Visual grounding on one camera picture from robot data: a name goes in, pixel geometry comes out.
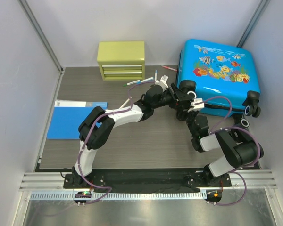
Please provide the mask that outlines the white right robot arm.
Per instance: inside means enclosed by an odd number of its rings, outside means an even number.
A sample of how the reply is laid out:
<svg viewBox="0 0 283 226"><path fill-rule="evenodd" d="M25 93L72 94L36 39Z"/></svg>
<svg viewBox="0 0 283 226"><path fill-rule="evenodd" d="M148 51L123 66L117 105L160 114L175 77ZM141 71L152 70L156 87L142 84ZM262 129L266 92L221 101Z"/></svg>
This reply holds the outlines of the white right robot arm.
<svg viewBox="0 0 283 226"><path fill-rule="evenodd" d="M258 141L238 123L229 129L220 129L209 133L208 119L198 111L188 111L182 107L176 110L176 117L185 121L191 134L191 143L200 153L222 150L222 157L203 168L203 180L208 186L216 186L225 180L229 172L243 167L251 167L264 156L264 150Z"/></svg>

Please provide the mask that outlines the yellow-green drawer organizer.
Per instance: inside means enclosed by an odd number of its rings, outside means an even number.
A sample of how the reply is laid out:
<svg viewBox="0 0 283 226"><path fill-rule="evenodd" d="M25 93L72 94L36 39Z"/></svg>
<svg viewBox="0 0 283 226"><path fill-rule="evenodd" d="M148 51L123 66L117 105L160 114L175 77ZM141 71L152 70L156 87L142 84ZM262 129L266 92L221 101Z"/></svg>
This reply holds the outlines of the yellow-green drawer organizer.
<svg viewBox="0 0 283 226"><path fill-rule="evenodd" d="M145 42L100 42L97 62L104 81L142 80L145 78Z"/></svg>

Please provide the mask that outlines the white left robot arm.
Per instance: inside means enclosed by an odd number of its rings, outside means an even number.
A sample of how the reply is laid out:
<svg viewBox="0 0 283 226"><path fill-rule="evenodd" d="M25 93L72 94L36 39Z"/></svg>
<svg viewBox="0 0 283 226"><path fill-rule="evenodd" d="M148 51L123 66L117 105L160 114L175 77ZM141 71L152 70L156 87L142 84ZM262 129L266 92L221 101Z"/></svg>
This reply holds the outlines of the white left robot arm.
<svg viewBox="0 0 283 226"><path fill-rule="evenodd" d="M80 188L89 186L96 152L106 143L113 128L144 121L153 115L154 109L166 105L178 112L187 111L196 97L195 89L193 81L183 81L179 87L173 83L170 86L153 84L139 100L131 101L129 107L115 110L95 107L78 128L80 151L72 168L75 184Z"/></svg>

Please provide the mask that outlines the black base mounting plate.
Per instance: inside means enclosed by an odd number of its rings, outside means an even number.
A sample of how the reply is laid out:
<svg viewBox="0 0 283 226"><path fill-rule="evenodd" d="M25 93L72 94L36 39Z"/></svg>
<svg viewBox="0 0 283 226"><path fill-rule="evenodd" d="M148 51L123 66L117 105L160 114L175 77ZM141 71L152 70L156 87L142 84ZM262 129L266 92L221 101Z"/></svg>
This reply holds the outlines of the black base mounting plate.
<svg viewBox="0 0 283 226"><path fill-rule="evenodd" d="M229 174L214 178L203 168L93 169L86 179L113 193L182 192L198 187L230 187Z"/></svg>

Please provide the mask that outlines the blue white box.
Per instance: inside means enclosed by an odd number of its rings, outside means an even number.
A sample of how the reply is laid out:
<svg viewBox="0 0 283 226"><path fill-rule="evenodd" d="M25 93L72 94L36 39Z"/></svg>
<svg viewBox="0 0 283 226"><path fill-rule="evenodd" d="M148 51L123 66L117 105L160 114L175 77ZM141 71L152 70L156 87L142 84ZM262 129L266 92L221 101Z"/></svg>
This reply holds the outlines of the blue white box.
<svg viewBox="0 0 283 226"><path fill-rule="evenodd" d="M107 109L107 102L55 101L47 133L50 140L73 140L79 138L78 128L88 114L97 106Z"/></svg>

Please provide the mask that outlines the marker pen red cap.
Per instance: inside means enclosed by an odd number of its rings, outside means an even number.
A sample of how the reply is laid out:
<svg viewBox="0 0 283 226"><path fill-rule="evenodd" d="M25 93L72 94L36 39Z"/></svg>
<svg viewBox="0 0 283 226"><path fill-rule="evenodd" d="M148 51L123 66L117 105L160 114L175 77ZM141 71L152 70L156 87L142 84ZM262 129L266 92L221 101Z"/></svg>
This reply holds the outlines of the marker pen red cap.
<svg viewBox="0 0 283 226"><path fill-rule="evenodd" d="M177 72L177 69L169 67L169 66L162 65L161 67L166 68L166 69L171 70L171 71Z"/></svg>

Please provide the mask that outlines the aluminium corner post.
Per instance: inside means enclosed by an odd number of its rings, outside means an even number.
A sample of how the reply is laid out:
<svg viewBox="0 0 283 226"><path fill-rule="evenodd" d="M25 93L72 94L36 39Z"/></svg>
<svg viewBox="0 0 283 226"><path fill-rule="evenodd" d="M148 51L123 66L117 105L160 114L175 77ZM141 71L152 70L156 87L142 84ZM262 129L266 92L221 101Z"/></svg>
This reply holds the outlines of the aluminium corner post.
<svg viewBox="0 0 283 226"><path fill-rule="evenodd" d="M47 51L49 57L51 58L51 60L53 61L55 67L57 68L57 70L59 71L60 74L63 73L63 66L61 65L61 63L59 62L56 54L54 53L49 41L47 40L41 26L39 25L33 11L31 10L28 2L26 0L18 0L19 5L21 6L21 8L23 9L25 15L27 16L28 20L30 21L33 29L35 30L37 36L39 37L41 43L43 44L43 46L45 47L45 50Z"/></svg>
<svg viewBox="0 0 283 226"><path fill-rule="evenodd" d="M242 36L240 37L236 47L242 48L249 36L251 35L252 31L256 27L258 21L260 20L261 16L263 15L264 11L268 7L271 0L260 0L258 6L256 7L253 15L250 18L250 21L248 22L244 32L242 33Z"/></svg>

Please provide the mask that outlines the aluminium right corner post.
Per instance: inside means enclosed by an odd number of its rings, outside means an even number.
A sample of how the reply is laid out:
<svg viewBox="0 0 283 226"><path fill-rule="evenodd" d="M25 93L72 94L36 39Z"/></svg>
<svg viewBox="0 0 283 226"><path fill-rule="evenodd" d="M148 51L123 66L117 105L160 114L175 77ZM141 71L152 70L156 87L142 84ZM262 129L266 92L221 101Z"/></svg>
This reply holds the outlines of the aluminium right corner post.
<svg viewBox="0 0 283 226"><path fill-rule="evenodd" d="M250 18L250 21L248 22L244 32L242 33L242 36L240 37L236 47L242 48L249 36L251 35L252 31L256 27L258 21L260 20L261 16L263 15L264 11L268 7L271 0L260 0L258 6L256 7L253 15Z"/></svg>

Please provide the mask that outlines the blue suitcase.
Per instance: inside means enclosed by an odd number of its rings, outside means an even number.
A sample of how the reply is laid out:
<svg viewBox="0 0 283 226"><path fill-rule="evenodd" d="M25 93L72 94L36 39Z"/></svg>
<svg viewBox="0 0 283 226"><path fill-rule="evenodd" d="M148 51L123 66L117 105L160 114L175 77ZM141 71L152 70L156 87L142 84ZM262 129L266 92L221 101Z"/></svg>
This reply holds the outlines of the blue suitcase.
<svg viewBox="0 0 283 226"><path fill-rule="evenodd" d="M202 114L254 118L261 114L258 76L252 55L245 49L187 40L180 52L175 82L179 87L183 81L195 82L194 92L206 101Z"/></svg>

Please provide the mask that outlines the marker pen blue cap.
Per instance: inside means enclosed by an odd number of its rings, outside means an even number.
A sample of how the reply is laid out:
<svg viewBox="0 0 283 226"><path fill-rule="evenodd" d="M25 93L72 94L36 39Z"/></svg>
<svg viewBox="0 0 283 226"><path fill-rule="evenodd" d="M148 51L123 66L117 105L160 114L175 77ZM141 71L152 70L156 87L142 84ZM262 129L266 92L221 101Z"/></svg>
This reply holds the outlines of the marker pen blue cap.
<svg viewBox="0 0 283 226"><path fill-rule="evenodd" d="M144 80L140 81L139 83L153 82L153 81L154 81L154 78L150 77L150 78L147 78L147 79L144 79Z"/></svg>

